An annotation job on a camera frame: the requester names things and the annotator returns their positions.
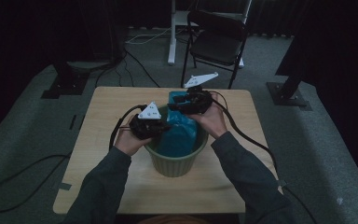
hand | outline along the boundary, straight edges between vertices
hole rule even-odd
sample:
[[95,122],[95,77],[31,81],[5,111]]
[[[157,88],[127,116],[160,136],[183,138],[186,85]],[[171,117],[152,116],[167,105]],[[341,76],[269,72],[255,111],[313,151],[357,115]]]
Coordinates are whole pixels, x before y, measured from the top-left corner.
[[129,118],[126,125],[120,127],[120,131],[118,132],[117,140],[115,142],[115,147],[129,156],[134,155],[140,147],[146,145],[152,140],[151,138],[140,140],[133,135],[129,125],[132,118],[133,115]]
[[[212,98],[217,101],[217,94],[211,92]],[[203,114],[187,115],[188,118],[195,120],[200,126],[209,133],[214,139],[227,132],[225,118],[222,108],[212,103],[208,110]]]

person's left hand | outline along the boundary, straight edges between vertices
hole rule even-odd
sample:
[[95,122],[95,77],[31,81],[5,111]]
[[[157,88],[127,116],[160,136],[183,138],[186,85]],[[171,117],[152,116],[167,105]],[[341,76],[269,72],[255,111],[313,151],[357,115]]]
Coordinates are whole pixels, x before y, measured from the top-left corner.
[[132,115],[127,121],[127,124],[120,127],[120,131],[118,132],[117,140],[115,142],[115,147],[129,156],[134,155],[140,147],[146,145],[152,140],[151,138],[140,140],[133,135],[129,125],[133,117],[134,116]]

black chair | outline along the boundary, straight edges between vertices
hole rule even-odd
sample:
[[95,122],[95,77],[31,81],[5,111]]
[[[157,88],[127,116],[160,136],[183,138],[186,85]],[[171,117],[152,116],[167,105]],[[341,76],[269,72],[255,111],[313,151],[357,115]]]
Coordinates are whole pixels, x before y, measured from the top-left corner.
[[[197,34],[194,28],[200,30],[200,33]],[[181,87],[184,85],[187,57],[190,53],[196,68],[196,62],[199,62],[231,71],[232,75],[228,85],[228,88],[231,89],[248,35],[245,24],[242,21],[212,12],[194,10],[187,15],[187,29],[189,38]]]

person's right hand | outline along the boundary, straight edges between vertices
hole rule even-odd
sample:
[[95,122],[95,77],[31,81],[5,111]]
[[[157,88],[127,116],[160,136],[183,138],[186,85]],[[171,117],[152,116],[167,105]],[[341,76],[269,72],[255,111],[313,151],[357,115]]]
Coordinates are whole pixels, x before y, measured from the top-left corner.
[[[212,98],[217,101],[217,94],[211,92]],[[227,132],[225,118],[222,108],[212,103],[208,110],[203,114],[187,115],[188,118],[195,120],[200,126],[209,133],[214,139]]]

square table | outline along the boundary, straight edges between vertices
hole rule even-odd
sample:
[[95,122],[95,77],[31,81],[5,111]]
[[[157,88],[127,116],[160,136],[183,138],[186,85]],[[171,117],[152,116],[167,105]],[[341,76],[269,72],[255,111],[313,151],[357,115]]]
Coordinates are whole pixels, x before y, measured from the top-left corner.
[[[158,106],[168,103],[170,91],[186,89],[98,87],[90,101],[75,148],[59,189],[53,210],[66,214],[75,201],[83,178],[108,153],[110,135],[117,121],[135,105]],[[267,146],[250,92],[218,91],[227,100],[228,111],[237,126],[255,141]],[[252,151],[277,177],[271,157],[264,149],[240,137],[226,118],[227,128],[239,142]],[[150,155],[141,148],[132,156],[128,182],[118,208],[119,214],[208,214],[244,213],[245,202],[226,178],[215,156],[209,136],[191,170],[180,177],[167,177],[156,171]]]

